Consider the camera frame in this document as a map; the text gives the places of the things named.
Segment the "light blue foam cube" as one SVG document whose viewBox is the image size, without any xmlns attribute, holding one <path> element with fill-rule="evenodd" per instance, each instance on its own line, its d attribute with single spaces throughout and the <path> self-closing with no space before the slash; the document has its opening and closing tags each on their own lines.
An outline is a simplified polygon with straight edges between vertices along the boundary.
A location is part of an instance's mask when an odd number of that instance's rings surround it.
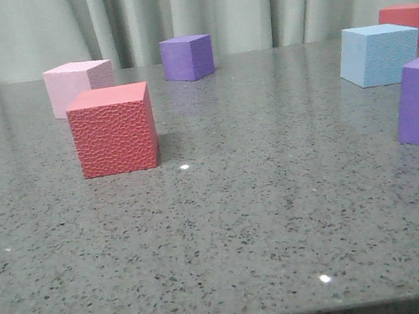
<svg viewBox="0 0 419 314">
<path fill-rule="evenodd" d="M 403 66 L 417 55 L 415 27 L 387 23 L 341 34 L 340 76 L 362 88 L 400 83 Z"/>
</svg>

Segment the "near red foam cube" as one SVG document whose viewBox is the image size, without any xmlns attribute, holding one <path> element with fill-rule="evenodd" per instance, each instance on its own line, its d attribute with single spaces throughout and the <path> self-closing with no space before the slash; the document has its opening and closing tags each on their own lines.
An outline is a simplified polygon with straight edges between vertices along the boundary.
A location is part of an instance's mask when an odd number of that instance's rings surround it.
<svg viewBox="0 0 419 314">
<path fill-rule="evenodd" d="M 158 165 L 158 136 L 146 82 L 86 90 L 67 109 L 85 178 Z"/>
</svg>

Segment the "red foam cube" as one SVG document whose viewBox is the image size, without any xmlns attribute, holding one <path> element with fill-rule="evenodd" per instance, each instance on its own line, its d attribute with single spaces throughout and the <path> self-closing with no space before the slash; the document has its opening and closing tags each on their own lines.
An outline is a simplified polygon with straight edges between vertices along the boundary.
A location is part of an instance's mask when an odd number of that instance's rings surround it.
<svg viewBox="0 0 419 314">
<path fill-rule="evenodd" d="M 381 9 L 378 13 L 379 24 L 396 24 L 401 26 L 411 26 L 418 29 L 419 46 L 419 2 L 396 4 Z"/>
<path fill-rule="evenodd" d="M 146 82 L 86 90 L 67 109 L 85 178 L 158 165 L 158 136 Z"/>
</svg>

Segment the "far purple foam cube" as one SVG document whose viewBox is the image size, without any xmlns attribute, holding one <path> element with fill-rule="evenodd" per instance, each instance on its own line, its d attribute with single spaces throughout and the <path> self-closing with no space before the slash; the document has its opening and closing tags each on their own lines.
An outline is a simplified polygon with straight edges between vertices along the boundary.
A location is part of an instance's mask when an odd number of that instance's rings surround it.
<svg viewBox="0 0 419 314">
<path fill-rule="evenodd" d="M 215 71 L 208 34 L 177 36 L 159 46 L 166 80 L 196 81 Z"/>
</svg>

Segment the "pink foam cube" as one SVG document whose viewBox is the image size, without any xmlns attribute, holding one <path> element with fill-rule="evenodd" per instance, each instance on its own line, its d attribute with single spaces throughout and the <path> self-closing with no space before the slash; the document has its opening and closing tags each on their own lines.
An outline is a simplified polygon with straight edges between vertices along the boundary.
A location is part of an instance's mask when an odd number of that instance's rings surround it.
<svg viewBox="0 0 419 314">
<path fill-rule="evenodd" d="M 111 60 L 65 63 L 43 73 L 43 80 L 56 119 L 65 119 L 66 110 L 86 90 L 114 85 Z"/>
</svg>

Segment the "grey curtain backdrop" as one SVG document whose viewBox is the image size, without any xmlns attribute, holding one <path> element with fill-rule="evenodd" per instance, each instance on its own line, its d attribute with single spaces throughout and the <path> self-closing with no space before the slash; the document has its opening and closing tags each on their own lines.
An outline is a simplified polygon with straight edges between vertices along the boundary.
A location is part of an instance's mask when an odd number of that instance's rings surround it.
<svg viewBox="0 0 419 314">
<path fill-rule="evenodd" d="M 337 38 L 381 8 L 419 0 L 0 0 L 0 84 L 62 63 L 160 60 L 159 42 L 209 34 L 216 56 Z"/>
</svg>

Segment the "far red foam cube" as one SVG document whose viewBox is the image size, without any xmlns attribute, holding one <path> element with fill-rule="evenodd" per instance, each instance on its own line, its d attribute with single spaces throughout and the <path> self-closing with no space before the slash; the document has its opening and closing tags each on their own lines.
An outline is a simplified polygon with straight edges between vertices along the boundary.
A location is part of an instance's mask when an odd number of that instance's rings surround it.
<svg viewBox="0 0 419 314">
<path fill-rule="evenodd" d="M 378 13 L 379 24 L 396 24 L 401 26 L 411 26 L 418 29 L 419 46 L 419 2 L 396 4 L 381 9 Z"/>
</svg>

